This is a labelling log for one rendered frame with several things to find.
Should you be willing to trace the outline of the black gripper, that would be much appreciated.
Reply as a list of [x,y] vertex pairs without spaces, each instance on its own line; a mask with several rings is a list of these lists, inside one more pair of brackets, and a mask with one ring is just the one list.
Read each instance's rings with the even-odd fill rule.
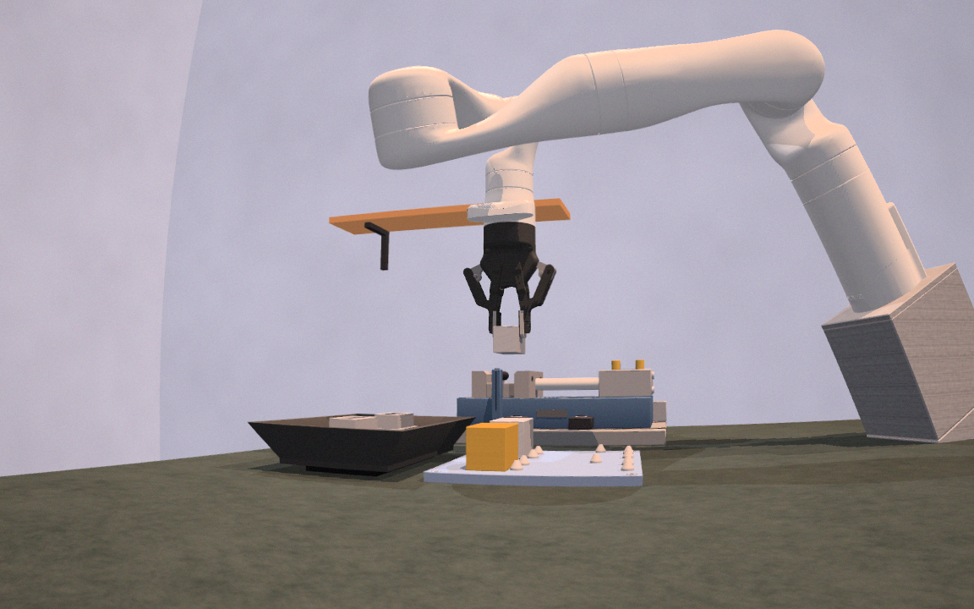
[[[480,265],[465,267],[467,280],[476,305],[490,310],[490,334],[493,326],[501,326],[501,300],[504,288],[517,288],[519,301],[519,337],[527,338],[531,331],[531,310],[544,305],[556,269],[538,262],[536,257],[536,227],[525,222],[494,222],[484,225],[484,254]],[[530,299],[528,281],[537,267],[540,281]],[[490,278],[490,300],[484,296],[482,272]],[[550,282],[551,281],[551,282]],[[544,298],[544,299],[542,299]]]

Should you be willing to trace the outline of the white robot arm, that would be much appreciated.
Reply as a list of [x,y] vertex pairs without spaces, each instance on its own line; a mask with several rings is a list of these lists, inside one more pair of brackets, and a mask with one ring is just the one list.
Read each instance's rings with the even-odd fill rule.
[[573,55],[509,99],[474,91],[435,67],[403,67],[371,82],[369,111],[384,168],[421,168],[510,147],[486,162],[488,204],[471,205],[468,220],[536,227],[540,141],[617,134],[741,102],[795,186],[851,308],[862,313],[907,294],[927,274],[849,129],[816,107],[824,72],[822,53],[807,38],[769,30]]

